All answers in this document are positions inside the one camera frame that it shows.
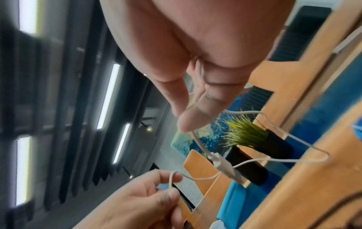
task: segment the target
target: ceiling light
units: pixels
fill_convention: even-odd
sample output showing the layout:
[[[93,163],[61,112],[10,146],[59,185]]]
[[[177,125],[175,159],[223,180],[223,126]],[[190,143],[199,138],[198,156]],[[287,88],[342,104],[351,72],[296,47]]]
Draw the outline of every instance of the ceiling light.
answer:
[[[16,200],[18,206],[27,201],[29,181],[29,156],[31,137],[23,137],[17,140],[16,155]]]
[[[122,137],[121,137],[120,145],[118,146],[116,156],[114,157],[114,160],[113,160],[113,164],[118,162],[118,158],[120,157],[121,149],[122,149],[122,146],[124,144],[124,140],[126,139],[129,126],[130,126],[130,124],[127,123],[126,126],[124,127],[124,131],[123,131],[123,134],[122,134]]]
[[[20,31],[36,34],[38,16],[38,0],[19,0]]]
[[[117,79],[119,70],[120,70],[120,65],[114,64],[113,68],[112,68],[112,73],[110,74],[107,92],[106,92],[106,96],[104,98],[103,107],[102,107],[101,115],[99,117],[97,129],[103,128],[104,120],[106,119],[108,106],[110,103],[110,99],[112,98],[112,93],[113,93],[114,85],[116,83],[116,79]]]

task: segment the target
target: cable connector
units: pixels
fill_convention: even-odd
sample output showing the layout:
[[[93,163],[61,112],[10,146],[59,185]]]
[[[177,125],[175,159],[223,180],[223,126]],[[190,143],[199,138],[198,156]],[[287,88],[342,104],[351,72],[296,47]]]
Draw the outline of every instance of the cable connector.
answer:
[[[230,162],[228,162],[225,158],[223,158],[219,153],[212,153],[209,156],[209,159],[212,160],[215,168],[217,168],[220,172],[225,174],[227,177],[233,179],[234,181],[238,182],[239,184],[243,184],[245,178],[233,168]]]

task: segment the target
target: cable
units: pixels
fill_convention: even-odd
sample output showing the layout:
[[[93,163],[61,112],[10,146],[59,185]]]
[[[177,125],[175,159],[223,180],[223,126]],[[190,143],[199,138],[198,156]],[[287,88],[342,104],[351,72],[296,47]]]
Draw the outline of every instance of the cable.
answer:
[[[318,151],[321,151],[323,153],[325,153],[325,157],[323,158],[320,158],[320,159],[315,159],[315,160],[303,160],[303,159],[275,159],[275,158],[255,158],[255,159],[250,159],[250,160],[247,160],[247,161],[244,161],[240,164],[237,164],[235,166],[233,166],[233,168],[237,168],[239,166],[242,166],[244,164],[247,164],[247,163],[250,163],[250,162],[255,162],[255,161],[276,161],[276,162],[283,162],[283,163],[306,163],[306,164],[313,164],[313,163],[322,163],[322,162],[326,162],[328,161],[328,159],[330,158],[330,154],[323,150],[323,149],[319,149],[311,144],[309,144],[308,142],[306,141],[303,141],[302,139],[300,138],[297,138],[296,136],[293,136],[291,135],[290,133],[286,132],[285,130],[281,129],[280,127],[274,125],[269,119],[268,117],[261,111],[228,111],[228,110],[224,110],[224,113],[227,113],[227,114],[231,114],[231,115],[245,115],[245,114],[260,114],[262,116],[264,116],[265,120],[270,124],[272,125],[275,129],[279,130],[280,132],[282,132],[283,134],[287,135],[288,137],[310,147],[310,148],[313,148],[315,150],[318,150]],[[194,138],[196,144],[200,147],[200,149],[209,157],[213,157],[213,153],[211,153],[205,146],[204,144],[201,142],[201,140],[197,137],[196,133],[194,131],[191,132],[191,135],[192,137]],[[173,175],[176,173],[177,171],[173,171],[171,174],[170,174],[170,179],[169,179],[169,188],[172,188],[172,178],[173,178]],[[181,173],[185,178],[187,179],[190,179],[190,180],[193,180],[193,181],[210,181],[210,180],[213,180],[213,179],[216,179],[220,174],[221,172],[218,172],[217,174],[215,174],[214,176],[212,177],[208,177],[208,178],[192,178],[192,177],[189,177],[183,173]]]

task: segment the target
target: white strip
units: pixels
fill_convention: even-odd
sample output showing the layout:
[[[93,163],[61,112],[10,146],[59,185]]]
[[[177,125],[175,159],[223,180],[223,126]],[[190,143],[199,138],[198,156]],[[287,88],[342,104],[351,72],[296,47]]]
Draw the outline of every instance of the white strip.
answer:
[[[130,126],[130,124],[128,123],[128,124],[126,124],[126,126],[124,127],[124,131],[123,131],[123,134],[122,134],[122,138],[121,138],[121,141],[120,141],[120,145],[118,146],[116,156],[114,157],[114,160],[113,160],[113,164],[115,164],[115,163],[118,162],[118,158],[120,157],[121,149],[122,149],[122,146],[123,146],[123,144],[124,144],[124,140],[126,139],[129,126]]]
[[[20,31],[37,33],[38,0],[19,0]]]
[[[30,140],[31,137],[24,137],[17,140],[16,206],[27,201]]]
[[[101,115],[99,117],[97,129],[102,129],[103,128],[104,120],[106,119],[108,106],[109,106],[109,103],[110,103],[110,99],[112,98],[112,93],[113,93],[114,85],[116,83],[116,79],[117,79],[119,69],[120,69],[119,64],[114,64],[113,65],[112,73],[110,74],[110,79],[109,79],[109,83],[108,83],[108,87],[107,87],[107,92],[106,92],[106,96],[104,98],[103,107],[102,107]]]

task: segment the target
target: hand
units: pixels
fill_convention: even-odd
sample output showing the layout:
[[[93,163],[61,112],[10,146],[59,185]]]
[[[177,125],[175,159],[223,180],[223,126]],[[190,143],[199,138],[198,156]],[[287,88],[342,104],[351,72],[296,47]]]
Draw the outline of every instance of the hand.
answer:
[[[170,172],[152,170],[123,186],[91,212],[74,229],[182,229],[177,189],[157,190]],[[173,182],[183,176],[175,173]]]
[[[212,122],[265,59],[293,0],[101,0],[120,49],[153,82],[189,132]],[[192,76],[196,103],[183,75]]]

